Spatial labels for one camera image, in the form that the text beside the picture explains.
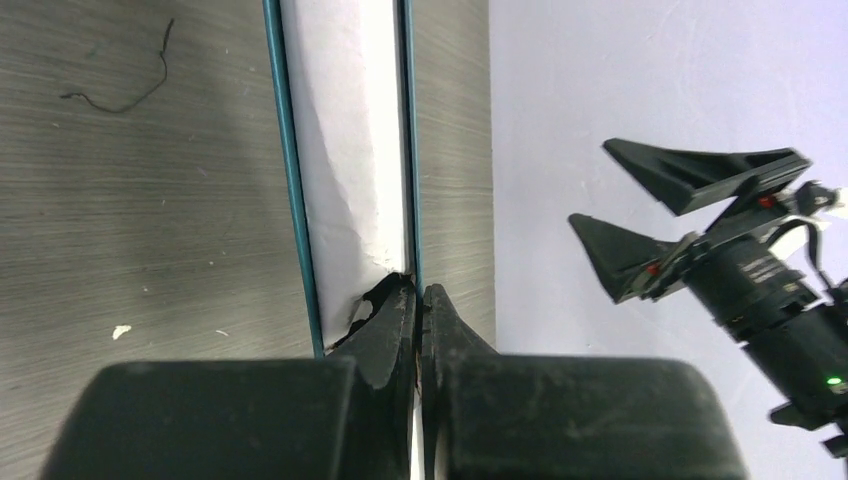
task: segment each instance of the white background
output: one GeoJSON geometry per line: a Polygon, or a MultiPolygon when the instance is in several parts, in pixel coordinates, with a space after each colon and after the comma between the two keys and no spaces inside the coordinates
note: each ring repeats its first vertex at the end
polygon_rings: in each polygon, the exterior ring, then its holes
{"type": "MultiPolygon", "coordinates": [[[[688,292],[613,306],[567,217],[676,240],[718,212],[672,217],[603,153],[614,136],[790,146],[815,162],[806,178],[848,184],[848,3],[492,0],[490,15],[498,348],[689,361],[718,392],[751,478],[842,478],[818,443],[831,432],[768,423],[783,399],[688,292]]],[[[825,239],[836,279],[846,234],[837,224],[825,239]]]]}

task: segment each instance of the black thread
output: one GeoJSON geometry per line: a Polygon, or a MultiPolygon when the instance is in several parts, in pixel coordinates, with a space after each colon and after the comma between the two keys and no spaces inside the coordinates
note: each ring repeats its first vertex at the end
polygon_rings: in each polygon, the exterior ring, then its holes
{"type": "Polygon", "coordinates": [[[114,109],[114,108],[109,108],[109,107],[103,107],[101,105],[94,103],[94,101],[92,101],[91,98],[89,98],[88,95],[86,95],[83,92],[66,93],[66,94],[60,96],[59,98],[69,99],[69,98],[79,97],[79,98],[82,98],[83,100],[85,100],[86,102],[88,102],[89,105],[96,108],[97,110],[100,110],[101,112],[106,112],[106,113],[126,113],[126,112],[132,110],[139,103],[143,102],[145,99],[147,99],[147,97],[152,95],[153,92],[158,90],[159,87],[161,87],[165,83],[165,81],[168,80],[168,62],[165,60],[165,51],[168,49],[168,38],[171,36],[171,27],[173,27],[173,26],[174,26],[174,19],[172,18],[171,21],[168,22],[168,28],[165,29],[165,37],[162,39],[162,50],[159,51],[159,58],[162,59],[162,65],[165,66],[165,74],[162,76],[162,79],[159,80],[159,83],[154,85],[153,88],[151,88],[150,90],[147,91],[147,93],[145,93],[144,95],[139,97],[138,100],[136,100],[136,101],[130,103],[129,105],[124,106],[124,107],[114,109]]]}

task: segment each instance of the white wall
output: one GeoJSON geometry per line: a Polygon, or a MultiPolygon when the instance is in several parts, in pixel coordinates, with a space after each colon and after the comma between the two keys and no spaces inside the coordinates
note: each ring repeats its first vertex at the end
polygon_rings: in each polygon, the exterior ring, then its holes
{"type": "MultiPolygon", "coordinates": [[[[768,423],[783,399],[688,292],[613,306],[567,217],[676,240],[717,213],[674,219],[600,149],[613,136],[791,146],[815,162],[807,178],[848,184],[848,3],[492,0],[490,19],[499,349],[684,359],[721,397],[751,478],[842,478],[818,444],[830,431],[768,423]]],[[[835,278],[846,234],[825,240],[835,278]]]]}

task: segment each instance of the teal edge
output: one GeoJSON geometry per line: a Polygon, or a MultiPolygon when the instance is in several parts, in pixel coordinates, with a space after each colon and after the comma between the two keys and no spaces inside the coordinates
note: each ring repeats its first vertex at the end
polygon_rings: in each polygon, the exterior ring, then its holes
{"type": "Polygon", "coordinates": [[[271,77],[277,103],[277,118],[280,122],[280,139],[283,142],[283,161],[289,188],[289,204],[294,223],[297,258],[303,277],[303,293],[306,296],[306,313],[312,334],[312,352],[315,358],[324,356],[324,337],[321,334],[321,316],[318,311],[318,292],[315,286],[315,271],[312,268],[312,252],[309,247],[309,229],[306,224],[306,208],[303,203],[303,186],[300,181],[300,164],[297,157],[294,116],[292,114],[289,74],[286,66],[286,51],[283,44],[282,14],[279,0],[263,0],[265,11],[265,33],[271,54],[271,77]]]}
{"type": "Polygon", "coordinates": [[[418,176],[418,119],[415,113],[415,29],[412,18],[413,0],[403,2],[404,66],[406,68],[406,112],[409,126],[409,173],[412,210],[412,248],[415,261],[415,288],[419,301],[424,296],[424,277],[421,271],[421,195],[418,176]]]}

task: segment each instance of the white panel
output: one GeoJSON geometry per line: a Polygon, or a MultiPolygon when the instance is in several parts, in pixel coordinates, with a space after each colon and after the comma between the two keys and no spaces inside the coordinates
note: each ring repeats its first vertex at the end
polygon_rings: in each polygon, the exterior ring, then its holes
{"type": "Polygon", "coordinates": [[[391,0],[284,0],[304,201],[324,343],[356,301],[409,269],[391,0]]]}
{"type": "MultiPolygon", "coordinates": [[[[806,179],[848,184],[848,3],[492,0],[490,11],[499,348],[686,360],[717,390],[751,478],[843,478],[818,444],[833,430],[771,425],[784,399],[688,292],[612,305],[567,217],[677,240],[717,214],[672,217],[601,150],[609,137],[790,146],[814,162],[806,179]]],[[[823,264],[841,279],[848,229],[828,220],[823,264]]]]}

